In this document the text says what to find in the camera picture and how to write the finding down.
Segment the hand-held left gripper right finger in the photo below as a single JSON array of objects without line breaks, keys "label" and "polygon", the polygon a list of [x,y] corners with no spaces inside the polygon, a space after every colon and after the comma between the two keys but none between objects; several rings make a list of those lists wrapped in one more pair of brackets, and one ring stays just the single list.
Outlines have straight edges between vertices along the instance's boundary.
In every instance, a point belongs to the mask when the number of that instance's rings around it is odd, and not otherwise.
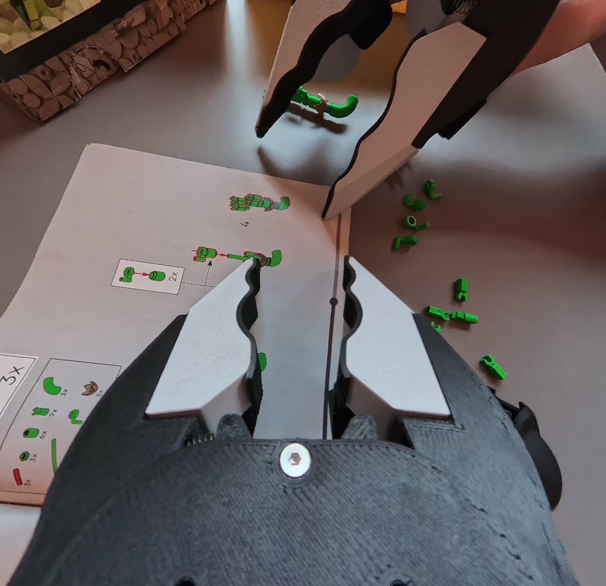
[{"label": "hand-held left gripper right finger", "polygon": [[413,311],[353,257],[344,259],[343,286],[349,331],[331,393],[333,438],[354,415],[371,416],[384,439],[401,416],[449,419]]}]

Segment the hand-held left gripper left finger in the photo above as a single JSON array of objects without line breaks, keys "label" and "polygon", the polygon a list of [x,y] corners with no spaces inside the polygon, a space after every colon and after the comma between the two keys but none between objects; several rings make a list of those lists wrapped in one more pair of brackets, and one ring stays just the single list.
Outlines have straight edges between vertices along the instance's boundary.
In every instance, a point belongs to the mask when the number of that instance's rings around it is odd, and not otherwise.
[{"label": "hand-held left gripper left finger", "polygon": [[243,262],[188,312],[146,409],[148,417],[195,415],[216,433],[223,415],[254,433],[262,399],[258,350],[250,329],[261,263]]}]

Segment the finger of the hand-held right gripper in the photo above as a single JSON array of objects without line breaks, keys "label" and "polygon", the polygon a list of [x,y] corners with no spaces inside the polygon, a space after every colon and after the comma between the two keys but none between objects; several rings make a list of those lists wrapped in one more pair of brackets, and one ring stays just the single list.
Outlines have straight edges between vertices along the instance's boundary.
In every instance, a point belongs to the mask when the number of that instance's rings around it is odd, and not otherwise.
[{"label": "finger of the hand-held right gripper", "polygon": [[383,114],[360,137],[330,189],[323,219],[352,206],[417,154],[416,137],[485,41],[461,22],[414,39],[398,64]]},{"label": "finger of the hand-held right gripper", "polygon": [[389,26],[390,0],[292,0],[255,125],[262,138],[318,71],[335,81]]}]

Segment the green lego branch assembly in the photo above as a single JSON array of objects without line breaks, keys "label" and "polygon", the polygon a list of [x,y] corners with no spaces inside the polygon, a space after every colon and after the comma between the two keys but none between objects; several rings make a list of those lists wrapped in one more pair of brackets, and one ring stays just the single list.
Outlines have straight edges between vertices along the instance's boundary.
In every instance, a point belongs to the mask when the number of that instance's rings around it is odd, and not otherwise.
[{"label": "green lego branch assembly", "polygon": [[303,87],[299,87],[292,97],[292,102],[312,109],[320,115],[342,119],[350,116],[356,110],[359,98],[356,95],[349,95],[344,104],[334,104],[321,93],[314,95]]}]

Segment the lego instruction booklet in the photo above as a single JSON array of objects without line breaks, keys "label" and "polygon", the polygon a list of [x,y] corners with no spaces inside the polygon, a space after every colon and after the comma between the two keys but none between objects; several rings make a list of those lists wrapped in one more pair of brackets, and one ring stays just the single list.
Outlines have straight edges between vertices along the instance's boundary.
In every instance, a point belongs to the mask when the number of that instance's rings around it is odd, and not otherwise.
[{"label": "lego instruction booklet", "polygon": [[329,436],[350,210],[327,189],[86,147],[1,318],[1,502],[40,506],[118,374],[242,258],[265,258],[253,328],[267,365],[258,438]]}]

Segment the person's right forearm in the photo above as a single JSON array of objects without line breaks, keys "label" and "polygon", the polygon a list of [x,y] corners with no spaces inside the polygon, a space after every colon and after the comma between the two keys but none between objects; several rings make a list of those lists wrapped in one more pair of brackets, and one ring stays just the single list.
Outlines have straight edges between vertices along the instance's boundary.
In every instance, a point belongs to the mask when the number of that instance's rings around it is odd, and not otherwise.
[{"label": "person's right forearm", "polygon": [[561,0],[513,75],[554,60],[605,33],[605,0]]}]

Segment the scattered small green lego pieces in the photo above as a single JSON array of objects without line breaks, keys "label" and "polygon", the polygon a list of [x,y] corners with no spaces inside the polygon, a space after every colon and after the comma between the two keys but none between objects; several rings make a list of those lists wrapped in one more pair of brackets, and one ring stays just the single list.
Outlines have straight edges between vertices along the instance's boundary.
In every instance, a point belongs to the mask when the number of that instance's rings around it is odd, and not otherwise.
[{"label": "scattered small green lego pieces", "polygon": [[[437,200],[441,198],[442,193],[436,192],[436,182],[434,180],[427,180],[423,183],[422,188],[427,195],[428,200]],[[422,211],[427,202],[424,199],[412,199],[411,193],[407,193],[404,197],[404,205],[411,208],[413,211]],[[403,226],[405,228],[419,232],[430,226],[429,222],[419,223],[414,215],[407,216],[403,220]],[[418,237],[416,234],[405,234],[404,236],[397,236],[393,241],[392,249],[397,251],[400,247],[414,247],[418,243]],[[457,279],[453,284],[453,297],[457,302],[468,301],[468,280]],[[462,310],[445,310],[432,305],[428,305],[424,309],[424,313],[434,319],[438,319],[442,322],[450,322],[452,320],[458,320],[466,324],[476,324],[479,321],[478,316],[468,313]],[[503,381],[508,377],[508,374],[504,371],[500,364],[496,362],[493,355],[485,355],[479,360],[480,364],[483,364],[494,378]]]}]

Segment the dark lego set box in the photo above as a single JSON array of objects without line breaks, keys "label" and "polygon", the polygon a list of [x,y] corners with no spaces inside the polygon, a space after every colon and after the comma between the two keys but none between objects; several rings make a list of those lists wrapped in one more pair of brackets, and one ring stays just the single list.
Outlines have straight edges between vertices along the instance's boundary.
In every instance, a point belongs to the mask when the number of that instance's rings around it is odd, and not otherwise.
[{"label": "dark lego set box", "polygon": [[1,97],[36,121],[130,70],[217,0],[1,0]]}]

